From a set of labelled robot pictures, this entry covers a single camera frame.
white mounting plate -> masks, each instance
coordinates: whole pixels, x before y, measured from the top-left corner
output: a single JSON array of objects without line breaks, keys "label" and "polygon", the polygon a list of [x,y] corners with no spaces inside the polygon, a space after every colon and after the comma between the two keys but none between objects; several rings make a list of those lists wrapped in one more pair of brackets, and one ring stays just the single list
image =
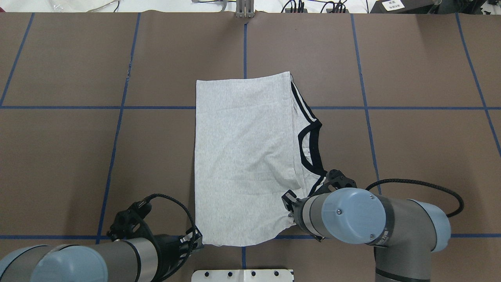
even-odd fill
[{"label": "white mounting plate", "polygon": [[197,270],[191,276],[191,282],[294,282],[294,271],[292,269]]}]

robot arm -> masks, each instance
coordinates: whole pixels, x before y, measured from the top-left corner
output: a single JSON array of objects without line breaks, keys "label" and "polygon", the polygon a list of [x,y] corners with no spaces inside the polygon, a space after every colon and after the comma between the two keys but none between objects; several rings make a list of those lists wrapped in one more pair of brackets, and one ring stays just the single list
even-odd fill
[{"label": "robot arm", "polygon": [[[186,235],[151,233],[144,218],[155,197],[172,200],[186,211],[192,224]],[[93,246],[38,245],[16,250],[0,261],[0,281],[162,281],[174,274],[193,252],[203,248],[202,234],[188,209],[161,194],[146,197],[117,213],[107,235],[113,242]]]},{"label": "robot arm", "polygon": [[446,214],[431,204],[355,188],[339,171],[331,171],[328,179],[338,190],[324,185],[304,199],[291,190],[282,196],[297,225],[318,241],[334,237],[374,246],[377,282],[429,281],[431,253],[443,250],[450,239]]}]

blue tape line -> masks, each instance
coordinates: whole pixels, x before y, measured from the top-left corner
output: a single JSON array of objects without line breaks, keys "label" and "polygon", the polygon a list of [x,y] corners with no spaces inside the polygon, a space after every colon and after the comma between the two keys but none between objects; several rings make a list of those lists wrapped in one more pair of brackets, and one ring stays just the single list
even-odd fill
[{"label": "blue tape line", "polygon": [[[0,109],[121,109],[121,106],[0,106]],[[314,110],[364,110],[363,106],[313,106]],[[414,107],[414,106],[368,106],[369,110],[484,110],[484,107]],[[124,109],[182,109],[194,110],[195,106],[124,106]],[[501,107],[487,107],[501,110]]]},{"label": "blue tape line", "polygon": [[[95,235],[0,235],[1,240],[95,240],[108,239],[107,236]],[[457,233],[451,238],[501,238],[501,233]],[[314,240],[310,235],[278,235],[275,240]],[[242,247],[242,267],[246,269],[246,248]]]},{"label": "blue tape line", "polygon": [[480,100],[482,101],[482,105],[483,105],[483,108],[485,110],[485,115],[487,116],[487,120],[489,121],[490,131],[492,132],[492,136],[494,137],[494,142],[496,143],[497,152],[498,152],[499,156],[501,157],[501,146],[499,145],[499,139],[497,138],[497,134],[496,134],[496,131],[494,129],[494,125],[492,124],[492,120],[490,119],[489,110],[487,109],[487,104],[485,103],[482,89],[480,88],[480,83],[478,82],[478,78],[476,76],[475,68],[473,67],[473,63],[471,62],[471,58],[469,56],[468,47],[466,46],[466,41],[464,40],[463,29],[461,28],[461,21],[459,20],[458,13],[456,13],[456,21],[457,21],[457,27],[459,29],[459,35],[461,36],[461,41],[463,43],[464,52],[466,53],[466,58],[468,59],[468,64],[470,65],[471,73],[473,74],[476,88],[478,90],[478,94],[480,95]]},{"label": "blue tape line", "polygon": [[501,233],[465,233],[451,234],[451,238],[500,238]]},{"label": "blue tape line", "polygon": [[11,79],[12,76],[14,75],[14,70],[16,69],[16,65],[18,64],[19,56],[21,55],[21,51],[23,50],[23,46],[25,45],[26,37],[28,37],[28,32],[30,32],[31,24],[33,22],[34,17],[35,13],[32,13],[30,21],[28,22],[28,26],[26,27],[25,35],[23,36],[23,40],[19,45],[18,53],[16,54],[16,58],[14,59],[14,63],[12,64],[11,72],[9,74],[9,77],[7,78],[7,83],[5,84],[4,92],[2,93],[2,97],[0,98],[0,106],[4,103],[5,96],[7,95],[7,90],[9,88],[9,85],[11,84]]},{"label": "blue tape line", "polygon": [[94,235],[0,235],[0,239],[23,239],[23,240],[95,240]]},{"label": "blue tape line", "polygon": [[332,107],[310,107],[313,110],[363,110],[365,107],[360,106],[332,106]]},{"label": "blue tape line", "polygon": [[124,109],[168,109],[168,110],[194,110],[195,106],[124,106]]},{"label": "blue tape line", "polygon": [[[501,233],[459,233],[451,234],[451,238],[501,238]],[[315,240],[310,235],[278,235],[274,239]]]},{"label": "blue tape line", "polygon": [[246,248],[242,247],[242,269],[247,269],[247,261],[246,261]]},{"label": "blue tape line", "polygon": [[247,24],[243,25],[243,78],[247,78]]},{"label": "blue tape line", "polygon": [[[367,122],[367,130],[369,131],[369,142],[371,145],[372,163],[374,165],[374,170],[376,171],[376,180],[379,181],[379,170],[377,168],[376,150],[374,149],[374,140],[372,138],[371,121],[370,121],[370,117],[369,117],[369,107],[367,105],[367,96],[365,95],[364,77],[362,76],[362,64],[360,63],[360,53],[358,51],[357,31],[355,30],[355,18],[353,17],[353,14],[350,14],[350,17],[351,17],[351,28],[353,30],[353,40],[355,42],[355,53],[357,55],[357,65],[358,65],[358,75],[360,77],[360,87],[362,88],[362,97],[364,99],[365,120]],[[381,186],[378,186],[377,190],[379,192],[379,195],[381,195]]]},{"label": "blue tape line", "polygon": [[120,109],[120,106],[0,106],[2,109]]},{"label": "blue tape line", "polygon": [[96,244],[99,244],[99,242],[101,240],[101,232],[103,230],[104,214],[106,212],[106,204],[108,202],[108,193],[110,192],[111,172],[113,170],[113,165],[115,164],[115,155],[117,152],[118,134],[120,132],[120,127],[122,125],[122,116],[123,116],[123,112],[124,112],[125,99],[127,97],[127,88],[129,86],[130,72],[132,69],[132,61],[134,60],[134,50],[136,47],[137,32],[139,29],[139,21],[140,20],[141,20],[141,13],[137,13],[136,30],[134,32],[134,40],[132,41],[132,48],[130,51],[129,69],[127,71],[127,77],[125,78],[124,92],[122,95],[122,104],[120,105],[120,113],[118,115],[117,130],[115,132],[115,140],[113,141],[113,150],[111,151],[111,161],[110,161],[110,167],[108,170],[108,178],[106,180],[106,188],[104,190],[103,205],[101,207],[101,216],[99,218],[99,226],[97,229]]}]

metal bracket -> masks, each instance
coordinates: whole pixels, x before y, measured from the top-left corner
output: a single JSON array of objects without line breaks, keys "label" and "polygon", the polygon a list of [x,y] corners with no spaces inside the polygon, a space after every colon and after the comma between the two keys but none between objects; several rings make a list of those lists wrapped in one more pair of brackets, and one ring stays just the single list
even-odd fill
[{"label": "metal bracket", "polygon": [[191,282],[294,282],[292,269],[197,270]]},{"label": "metal bracket", "polygon": [[236,17],[253,18],[254,0],[236,0]]}]

black neckline trim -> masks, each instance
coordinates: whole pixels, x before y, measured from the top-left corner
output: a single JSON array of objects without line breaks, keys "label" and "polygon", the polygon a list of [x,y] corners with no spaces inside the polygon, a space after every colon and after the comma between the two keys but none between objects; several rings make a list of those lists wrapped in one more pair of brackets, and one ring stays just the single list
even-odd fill
[{"label": "black neckline trim", "polygon": [[[299,153],[301,155],[301,164],[309,170],[310,172],[324,177],[327,172],[324,170],[322,165],[322,158],[320,157],[320,151],[318,150],[318,137],[320,133],[320,128],[322,123],[317,119],[313,121],[309,126],[305,127],[299,134]],[[306,159],[305,153],[303,152],[303,139],[306,134],[310,133],[310,156],[312,158],[312,163]]]},{"label": "black neckline trim", "polygon": [[306,105],[305,101],[303,100],[302,97],[299,97],[298,95],[298,91],[296,91],[296,86],[294,84],[294,82],[291,81],[291,89],[292,89],[292,94],[294,95],[294,99],[296,100],[296,104],[298,105],[299,109],[301,110],[301,112],[303,113],[303,115],[305,116],[306,120],[309,122],[309,123],[313,123],[313,120],[310,118],[310,116],[306,113],[306,110],[305,108],[303,107],[303,103],[304,105],[306,106],[306,109],[308,110],[308,112],[311,114],[311,116],[313,118],[316,118],[313,113],[312,113],[312,110],[310,109],[310,107],[308,107],[308,105]]},{"label": "black neckline trim", "polygon": [[385,278],[395,280],[395,281],[400,281],[400,282],[430,282],[430,279],[417,279],[417,278],[400,276],[397,274],[386,272],[384,270],[380,270],[379,268],[376,268],[376,273],[378,275],[385,277]]},{"label": "black neckline trim", "polygon": [[313,187],[310,190],[310,193],[308,194],[308,197],[311,197],[313,193],[317,190],[317,187],[324,181],[325,176],[321,176],[318,178],[318,180],[313,184]]}]

